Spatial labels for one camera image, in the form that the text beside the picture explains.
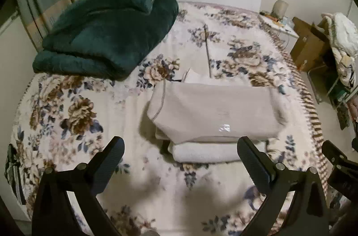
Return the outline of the beige garment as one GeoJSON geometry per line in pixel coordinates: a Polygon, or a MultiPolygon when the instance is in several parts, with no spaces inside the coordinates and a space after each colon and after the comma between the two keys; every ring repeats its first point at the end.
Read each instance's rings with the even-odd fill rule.
{"type": "Polygon", "coordinates": [[[174,144],[228,143],[276,137],[288,124],[280,93],[270,87],[211,79],[189,70],[181,82],[156,84],[147,115],[174,144]]]}

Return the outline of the pile of light clothes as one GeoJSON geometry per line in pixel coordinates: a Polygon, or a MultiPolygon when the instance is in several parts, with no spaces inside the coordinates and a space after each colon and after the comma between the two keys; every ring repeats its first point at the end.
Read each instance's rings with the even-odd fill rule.
{"type": "Polygon", "coordinates": [[[319,27],[327,36],[340,81],[351,89],[356,84],[357,28],[343,13],[322,13],[319,27]]]}

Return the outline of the dark green plush blanket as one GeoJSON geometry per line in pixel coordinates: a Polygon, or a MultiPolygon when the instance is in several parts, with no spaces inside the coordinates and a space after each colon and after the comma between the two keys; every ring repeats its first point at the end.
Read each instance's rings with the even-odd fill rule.
{"type": "Polygon", "coordinates": [[[124,79],[164,39],[177,0],[77,0],[58,17],[35,73],[124,79]]]}

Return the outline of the black striped cloth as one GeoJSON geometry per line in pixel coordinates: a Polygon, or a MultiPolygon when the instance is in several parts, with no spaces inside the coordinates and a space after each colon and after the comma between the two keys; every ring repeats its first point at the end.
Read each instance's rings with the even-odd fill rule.
{"type": "Polygon", "coordinates": [[[21,205],[26,204],[26,200],[24,197],[23,189],[22,189],[22,181],[21,181],[21,160],[22,156],[18,152],[18,150],[12,145],[9,144],[7,148],[7,158],[5,162],[5,173],[4,176],[12,188],[12,191],[21,205]]]}

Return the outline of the white bedside table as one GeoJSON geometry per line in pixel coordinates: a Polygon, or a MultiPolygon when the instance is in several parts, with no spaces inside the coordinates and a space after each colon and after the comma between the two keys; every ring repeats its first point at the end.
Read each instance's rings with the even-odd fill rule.
{"type": "Polygon", "coordinates": [[[281,44],[290,53],[299,38],[294,29],[289,25],[284,25],[276,18],[272,17],[264,11],[259,13],[259,18],[261,21],[267,24],[270,29],[279,37],[281,44]]]}

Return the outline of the brown cardboard box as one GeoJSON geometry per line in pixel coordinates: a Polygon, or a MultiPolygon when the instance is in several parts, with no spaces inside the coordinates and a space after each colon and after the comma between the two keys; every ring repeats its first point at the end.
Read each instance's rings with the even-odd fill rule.
{"type": "Polygon", "coordinates": [[[294,31],[298,34],[298,40],[290,54],[296,67],[301,72],[308,72],[322,62],[322,56],[330,48],[327,36],[312,23],[293,18],[294,31]]]}

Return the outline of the white folded garment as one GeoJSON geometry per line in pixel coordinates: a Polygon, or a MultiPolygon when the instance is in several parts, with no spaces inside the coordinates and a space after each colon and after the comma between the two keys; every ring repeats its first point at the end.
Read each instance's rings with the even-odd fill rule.
{"type": "Polygon", "coordinates": [[[237,162],[240,157],[237,153],[237,141],[221,143],[185,142],[169,144],[168,151],[174,160],[179,163],[224,163],[237,162]]]}

